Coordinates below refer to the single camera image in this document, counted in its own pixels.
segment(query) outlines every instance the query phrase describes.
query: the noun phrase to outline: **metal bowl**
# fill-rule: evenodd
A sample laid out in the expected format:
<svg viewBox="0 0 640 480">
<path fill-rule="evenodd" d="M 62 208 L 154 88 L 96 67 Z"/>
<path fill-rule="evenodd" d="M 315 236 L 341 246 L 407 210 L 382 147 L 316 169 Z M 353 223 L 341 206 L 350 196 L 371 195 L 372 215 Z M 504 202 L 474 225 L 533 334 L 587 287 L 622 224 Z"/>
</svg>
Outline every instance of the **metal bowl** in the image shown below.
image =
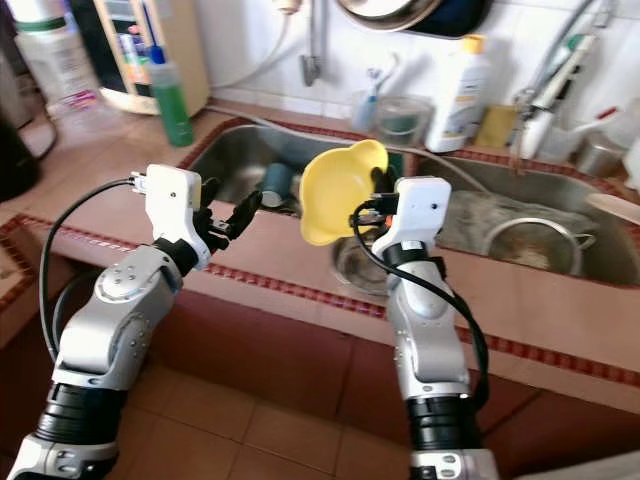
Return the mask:
<svg viewBox="0 0 640 480">
<path fill-rule="evenodd" d="M 525 217 L 504 222 L 485 238 L 483 253 L 555 273 L 580 275 L 582 251 L 595 243 L 589 233 L 575 234 L 559 223 Z"/>
<path fill-rule="evenodd" d="M 368 246 L 379 236 L 377 229 L 363 234 Z M 333 244 L 331 259 L 336 277 L 345 285 L 368 295 L 387 295 L 387 272 L 365 255 L 354 237 L 338 239 Z"/>
<path fill-rule="evenodd" d="M 441 2 L 442 0 L 338 0 L 338 5 L 347 16 L 365 27 L 395 32 L 424 20 Z"/>
</svg>

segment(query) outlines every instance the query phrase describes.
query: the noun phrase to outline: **plastic bottle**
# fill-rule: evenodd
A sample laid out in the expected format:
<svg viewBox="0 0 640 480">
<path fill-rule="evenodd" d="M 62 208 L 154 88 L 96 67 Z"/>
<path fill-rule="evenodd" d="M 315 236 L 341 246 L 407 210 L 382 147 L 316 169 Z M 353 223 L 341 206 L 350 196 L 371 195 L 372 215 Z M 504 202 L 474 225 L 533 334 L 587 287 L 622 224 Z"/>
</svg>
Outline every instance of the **plastic bottle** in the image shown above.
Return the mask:
<svg viewBox="0 0 640 480">
<path fill-rule="evenodd" d="M 470 128 L 479 120 L 480 95 L 491 68 L 482 55 L 484 36 L 465 36 L 462 49 L 453 55 L 435 97 L 436 113 L 425 141 L 432 152 L 463 147 Z"/>
<path fill-rule="evenodd" d="M 86 91 L 97 91 L 84 45 L 69 28 L 59 0 L 9 0 L 16 21 L 16 45 L 47 99 L 47 106 Z"/>
<path fill-rule="evenodd" d="M 160 116 L 169 143 L 175 147 L 186 147 L 193 143 L 193 129 L 187 115 L 187 108 L 182 95 L 178 67 L 167 62 L 161 47 L 149 48 L 151 63 L 151 91 L 158 101 Z"/>
</svg>

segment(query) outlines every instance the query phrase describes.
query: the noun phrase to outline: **electrical cord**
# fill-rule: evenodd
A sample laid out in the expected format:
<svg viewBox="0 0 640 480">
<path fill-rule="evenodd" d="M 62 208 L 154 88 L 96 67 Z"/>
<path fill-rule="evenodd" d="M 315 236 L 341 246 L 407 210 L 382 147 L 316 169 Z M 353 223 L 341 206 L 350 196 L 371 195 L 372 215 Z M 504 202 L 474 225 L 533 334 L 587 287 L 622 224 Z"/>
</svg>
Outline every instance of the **electrical cord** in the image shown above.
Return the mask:
<svg viewBox="0 0 640 480">
<path fill-rule="evenodd" d="M 229 82 L 224 82 L 224 83 L 219 83 L 219 84 L 216 84 L 216 85 L 212 85 L 211 88 L 234 87 L 234 86 L 238 85 L 239 83 L 245 82 L 245 81 L 249 80 L 250 78 L 256 76 L 265 67 L 270 65 L 271 62 L 274 60 L 276 54 L 280 50 L 280 47 L 284 43 L 284 39 L 286 38 L 287 32 L 289 31 L 289 24 L 291 23 L 291 15 L 283 15 L 283 17 L 284 18 L 283 18 L 283 22 L 282 22 L 282 28 L 280 29 L 280 35 L 278 35 L 278 39 L 276 40 L 276 43 L 274 44 L 274 46 L 271 49 L 271 51 L 269 52 L 269 54 L 264 58 L 264 60 L 262 60 L 258 64 L 258 66 L 256 68 L 254 68 L 252 71 L 250 71 L 249 73 L 243 75 L 240 78 L 237 78 L 237 79 L 229 81 Z"/>
<path fill-rule="evenodd" d="M 67 305 L 67 301 L 69 297 L 73 293 L 73 291 L 85 282 L 95 280 L 100 275 L 100 270 L 90 270 L 88 272 L 84 272 L 73 280 L 71 280 L 66 287 L 60 292 L 60 296 L 56 301 L 56 306 L 53 309 L 53 321 L 51 323 L 51 330 L 53 332 L 53 344 L 56 347 L 56 350 L 60 351 L 60 335 L 62 334 L 62 318 L 64 309 Z"/>
<path fill-rule="evenodd" d="M 105 183 L 104 185 L 90 191 L 85 194 L 82 198 L 77 200 L 73 205 L 67 208 L 62 215 L 58 217 L 55 223 L 51 226 L 51 230 L 49 230 L 49 235 L 47 235 L 47 240 L 42 247 L 42 254 L 40 255 L 40 274 L 38 276 L 38 289 L 39 289 L 39 306 L 40 306 L 40 324 L 42 327 L 42 334 L 44 336 L 44 341 L 47 345 L 47 350 L 49 351 L 49 356 L 53 362 L 56 361 L 56 357 L 58 356 L 58 347 L 56 346 L 56 341 L 54 339 L 53 334 L 53 325 L 49 323 L 49 319 L 47 318 L 47 301 L 49 298 L 49 257 L 51 255 L 51 247 L 53 245 L 53 239 L 64 223 L 64 221 L 83 203 L 85 203 L 90 198 L 95 197 L 96 195 L 109 190 L 111 188 L 119 187 L 122 185 L 133 185 L 133 179 L 122 179 L 115 180 L 113 182 Z"/>
<path fill-rule="evenodd" d="M 478 322 L 475 320 L 475 318 L 473 318 L 469 305 L 467 305 L 465 300 L 460 295 L 455 292 L 453 292 L 453 295 L 450 295 L 440 287 L 427 282 L 420 277 L 412 275 L 411 273 L 405 272 L 396 267 L 392 267 L 391 265 L 387 265 L 383 260 L 378 258 L 373 253 L 373 251 L 366 245 L 358 227 L 361 226 L 359 223 L 360 212 L 362 212 L 363 210 L 373 210 L 375 209 L 375 207 L 375 200 L 367 201 L 359 205 L 353 212 L 352 228 L 356 241 L 360 245 L 360 248 L 364 251 L 365 255 L 378 267 L 382 268 L 387 273 L 413 282 L 416 285 L 419 285 L 422 288 L 430 291 L 434 295 L 442 298 L 445 302 L 455 308 L 467 321 L 467 323 L 469 324 L 469 330 L 471 331 L 472 345 L 476 357 L 476 362 L 478 364 L 478 371 L 480 373 L 476 388 L 473 392 L 473 403 L 476 410 L 480 410 L 489 399 L 489 348 L 487 347 L 487 342 L 484 338 L 484 333 L 482 332 L 480 325 L 478 325 Z"/>
</svg>

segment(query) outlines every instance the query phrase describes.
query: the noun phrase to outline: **red tile border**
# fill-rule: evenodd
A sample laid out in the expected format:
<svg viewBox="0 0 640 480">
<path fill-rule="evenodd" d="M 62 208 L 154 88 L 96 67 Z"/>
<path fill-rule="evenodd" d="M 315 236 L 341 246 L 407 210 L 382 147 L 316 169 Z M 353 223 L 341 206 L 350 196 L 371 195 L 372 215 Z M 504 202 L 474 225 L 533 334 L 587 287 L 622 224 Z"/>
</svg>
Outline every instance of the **red tile border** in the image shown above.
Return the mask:
<svg viewBox="0 0 640 480">
<path fill-rule="evenodd" d="M 25 227 L 37 228 L 39 230 L 47 230 L 52 225 L 51 222 L 27 215 L 19 215 L 17 219 L 20 222 L 19 224 Z M 136 247 L 136 245 L 128 242 L 123 242 L 104 235 L 96 235 L 85 230 L 71 227 L 62 227 L 59 233 L 73 241 L 89 243 L 95 247 L 109 248 L 120 252 L 128 252 Z M 335 295 L 333 293 L 278 280 L 272 277 L 225 267 L 223 265 L 211 263 L 204 272 L 247 285 L 254 285 L 260 288 L 284 293 L 286 295 L 293 295 L 298 298 L 324 303 L 335 308 L 360 313 L 372 318 L 382 319 L 386 314 L 386 308 L 380 305 L 341 295 Z M 469 329 L 465 327 L 456 327 L 456 331 L 461 341 L 471 343 L 471 333 Z M 640 372 L 615 367 L 601 362 L 594 362 L 574 355 L 568 355 L 554 350 L 516 342 L 495 335 L 486 335 L 486 340 L 489 349 L 494 352 L 506 353 L 552 367 L 568 370 L 573 373 L 588 375 L 614 383 L 640 388 Z"/>
<path fill-rule="evenodd" d="M 335 130 L 293 125 L 293 124 L 288 124 L 284 122 L 277 122 L 277 123 L 283 126 L 286 126 L 288 128 L 292 128 L 294 130 L 321 134 L 326 136 L 335 136 L 335 137 L 341 137 L 341 138 L 348 138 L 352 140 L 361 140 L 366 138 L 362 135 L 345 133 L 345 132 L 340 132 Z M 236 126 L 249 125 L 249 124 L 251 124 L 251 122 L 244 119 L 239 119 L 239 118 L 222 122 L 220 125 L 214 128 L 189 153 L 189 155 L 185 157 L 185 159 L 182 162 L 180 162 L 178 167 L 188 168 L 189 165 L 191 165 L 195 161 L 195 159 L 206 149 L 206 147 L 210 144 L 210 142 L 213 141 L 215 137 L 217 137 L 223 131 Z M 460 150 L 458 152 L 454 152 L 452 156 L 459 156 L 461 158 L 490 162 L 490 163 L 495 163 L 499 165 L 508 165 L 508 161 L 509 161 L 508 157 L 503 157 L 498 155 L 488 155 L 488 154 L 472 152 L 468 150 Z M 525 161 L 523 166 L 527 170 L 557 173 L 560 175 L 576 178 L 578 180 L 589 183 L 590 185 L 593 185 L 595 188 L 598 188 L 601 191 L 619 196 L 618 191 L 615 189 L 615 187 L 608 184 L 607 182 L 600 179 L 586 176 L 569 167 L 565 167 L 561 165 L 548 165 L 548 164 L 530 162 L 530 161 Z M 36 217 L 31 217 L 28 215 L 18 215 L 14 217 L 12 220 L 10 220 L 7 224 L 0 227 L 0 233 L 2 233 L 6 229 L 16 228 L 18 226 L 34 227 L 40 230 L 48 230 L 51 227 L 51 225 L 52 225 L 51 222 L 48 222 Z M 627 226 L 627 229 L 630 233 L 630 236 L 633 238 L 634 242 L 636 243 L 638 250 L 640 251 L 640 227 Z M 128 252 L 136 247 L 135 244 L 132 244 L 130 242 L 125 242 L 113 237 L 98 235 L 93 232 L 71 228 L 71 227 L 62 227 L 59 233 L 74 241 L 89 243 L 90 245 L 93 245 L 96 247 L 109 248 L 119 252 Z M 212 275 L 219 276 L 219 277 L 229 278 L 234 281 L 238 281 L 248 285 L 255 285 L 260 288 L 266 288 L 266 289 L 277 291 L 287 295 L 293 295 L 299 298 L 304 298 L 307 300 L 324 303 L 326 305 L 331 305 L 335 308 L 340 308 L 343 310 L 361 313 L 363 315 L 367 315 L 373 318 L 378 318 L 378 319 L 383 318 L 386 313 L 385 307 L 382 307 L 379 305 L 371 304 L 361 300 L 355 300 L 355 299 L 341 296 L 341 295 L 335 295 L 322 290 L 309 288 L 302 285 L 297 285 L 294 283 L 278 280 L 271 277 L 256 275 L 253 273 L 245 272 L 243 270 L 229 268 L 222 265 L 216 265 L 212 263 L 205 269 L 205 272 Z M 460 336 L 460 339 L 463 342 L 471 343 L 471 334 L 467 328 L 456 327 L 456 330 L 458 332 L 458 335 Z M 588 375 L 595 378 L 600 378 L 600 379 L 609 380 L 615 383 L 621 383 L 621 384 L 640 388 L 640 372 L 622 369 L 622 368 L 618 368 L 618 367 L 607 365 L 600 362 L 594 362 L 591 360 L 576 357 L 573 355 L 567 355 L 554 350 L 543 349 L 533 345 L 527 345 L 524 343 L 515 342 L 513 340 L 508 340 L 508 339 L 497 337 L 494 335 L 487 335 L 486 339 L 487 339 L 487 344 L 489 346 L 489 349 L 496 352 L 506 353 L 506 354 L 514 355 L 520 358 L 529 359 L 531 361 L 535 361 L 538 363 L 543 363 L 545 365 L 561 368 L 563 370 L 568 370 L 574 373 Z"/>
<path fill-rule="evenodd" d="M 27 288 L 35 282 L 35 271 L 29 264 L 22 252 L 11 241 L 9 235 L 15 229 L 20 228 L 22 223 L 19 216 L 15 216 L 7 223 L 0 226 L 0 248 L 2 248 L 13 260 L 22 273 L 22 278 L 9 291 L 0 298 L 0 314 L 2 314 L 9 306 L 22 295 Z"/>
</svg>

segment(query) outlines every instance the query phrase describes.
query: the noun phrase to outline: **white cable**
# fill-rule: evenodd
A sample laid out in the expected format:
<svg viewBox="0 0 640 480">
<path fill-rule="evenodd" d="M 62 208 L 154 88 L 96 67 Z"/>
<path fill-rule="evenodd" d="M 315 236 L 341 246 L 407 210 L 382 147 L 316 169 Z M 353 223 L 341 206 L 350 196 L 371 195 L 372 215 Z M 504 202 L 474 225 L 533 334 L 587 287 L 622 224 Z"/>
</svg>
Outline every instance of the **white cable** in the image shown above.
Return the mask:
<svg viewBox="0 0 640 480">
<path fill-rule="evenodd" d="M 288 133 L 290 135 L 296 135 L 298 137 L 306 138 L 308 140 L 339 143 L 341 145 L 353 145 L 354 143 L 356 143 L 354 140 L 347 140 L 340 137 L 330 137 L 327 135 L 318 135 L 315 133 L 298 132 L 297 130 L 292 130 L 291 128 L 283 127 L 282 125 L 278 125 L 277 123 L 270 122 L 269 120 L 265 120 L 264 118 L 257 117 L 255 115 L 251 115 L 248 113 L 240 112 L 237 110 L 233 110 L 230 108 L 218 107 L 216 105 L 207 105 L 205 109 L 218 112 L 218 113 L 223 113 L 225 115 L 244 118 L 258 125 L 262 125 L 264 127 L 270 127 L 270 128 L 273 128 L 274 130 L 278 130 L 283 133 Z M 478 180 L 476 180 L 464 170 L 460 169 L 459 167 L 456 167 L 451 162 L 445 160 L 444 158 L 438 155 L 434 155 L 431 152 L 427 152 L 426 150 L 420 150 L 418 148 L 396 147 L 393 145 L 385 145 L 385 147 L 388 150 L 391 150 L 393 152 L 411 153 L 413 155 L 418 155 L 421 157 L 431 159 L 434 162 L 437 162 L 440 165 L 448 168 L 449 170 L 451 170 L 452 172 L 460 176 L 460 178 L 462 178 L 463 180 L 466 180 L 469 184 L 473 185 L 475 188 L 477 188 L 481 192 L 490 193 L 489 189 L 484 185 L 482 185 L 482 183 L 480 183 Z"/>
<path fill-rule="evenodd" d="M 262 70 L 264 70 L 265 67 L 268 67 L 271 64 L 271 62 L 275 59 L 275 56 L 280 50 L 280 47 L 282 46 L 282 44 L 284 43 L 284 39 L 286 38 L 287 32 L 289 31 L 289 24 L 291 23 L 291 15 L 285 14 L 282 17 L 283 17 L 282 28 L 280 29 L 280 35 L 278 36 L 278 40 L 276 40 L 276 43 L 271 49 L 271 52 L 269 52 L 269 54 L 264 58 L 264 60 L 262 60 L 262 62 L 260 62 L 256 68 L 254 68 L 251 72 L 247 73 L 246 75 L 243 75 L 242 77 L 232 80 L 230 82 L 224 82 L 224 83 L 219 83 L 217 85 L 212 85 L 211 88 L 234 87 L 239 83 L 245 82 L 246 80 L 249 80 L 250 78 L 256 76 L 258 73 L 262 72 Z"/>
</svg>

